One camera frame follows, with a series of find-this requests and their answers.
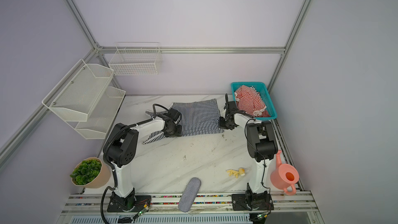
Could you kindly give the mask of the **blue white striped tank top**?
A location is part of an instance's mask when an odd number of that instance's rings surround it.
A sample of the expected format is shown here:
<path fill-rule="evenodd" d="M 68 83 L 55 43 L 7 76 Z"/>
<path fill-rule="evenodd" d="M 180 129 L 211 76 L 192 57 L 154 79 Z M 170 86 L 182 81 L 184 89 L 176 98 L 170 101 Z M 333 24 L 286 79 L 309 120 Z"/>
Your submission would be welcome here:
<path fill-rule="evenodd" d="M 182 127 L 182 137 L 223 133 L 219 127 L 220 109 L 216 99 L 175 102 L 171 108 L 181 113 L 177 122 Z"/>

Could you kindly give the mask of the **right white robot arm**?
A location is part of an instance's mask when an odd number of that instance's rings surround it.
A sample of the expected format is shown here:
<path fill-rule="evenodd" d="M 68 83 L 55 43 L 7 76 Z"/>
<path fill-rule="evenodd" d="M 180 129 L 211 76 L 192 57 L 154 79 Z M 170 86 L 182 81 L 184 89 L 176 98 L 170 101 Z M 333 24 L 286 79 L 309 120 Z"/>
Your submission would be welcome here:
<path fill-rule="evenodd" d="M 266 185 L 268 169 L 278 152 L 278 144 L 270 121 L 260 121 L 247 114 L 228 114 L 219 118 L 218 125 L 225 130 L 242 128 L 250 157 L 254 160 L 253 175 L 248 182 L 251 190 L 260 193 L 270 190 Z"/>

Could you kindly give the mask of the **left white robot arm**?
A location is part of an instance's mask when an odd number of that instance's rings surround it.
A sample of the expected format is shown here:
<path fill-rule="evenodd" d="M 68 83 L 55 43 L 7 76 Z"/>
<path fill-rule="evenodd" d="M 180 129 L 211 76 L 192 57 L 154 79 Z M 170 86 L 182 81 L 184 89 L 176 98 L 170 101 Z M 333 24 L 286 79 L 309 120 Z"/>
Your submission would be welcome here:
<path fill-rule="evenodd" d="M 138 141 L 158 131 L 165 136 L 181 136 L 180 116 L 180 113 L 160 114 L 135 124 L 118 123 L 113 127 L 103 147 L 103 161 L 112 169 L 118 197 L 127 198 L 134 191 L 128 165 L 135 157 Z"/>

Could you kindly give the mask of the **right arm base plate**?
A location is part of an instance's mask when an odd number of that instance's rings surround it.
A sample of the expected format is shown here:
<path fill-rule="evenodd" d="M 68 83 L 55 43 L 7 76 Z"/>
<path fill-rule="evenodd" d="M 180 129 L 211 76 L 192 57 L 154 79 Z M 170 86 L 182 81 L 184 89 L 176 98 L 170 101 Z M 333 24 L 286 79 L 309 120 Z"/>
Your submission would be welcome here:
<path fill-rule="evenodd" d="M 271 195 L 265 191 L 261 194 L 233 194 L 234 211 L 273 211 L 274 203 Z"/>

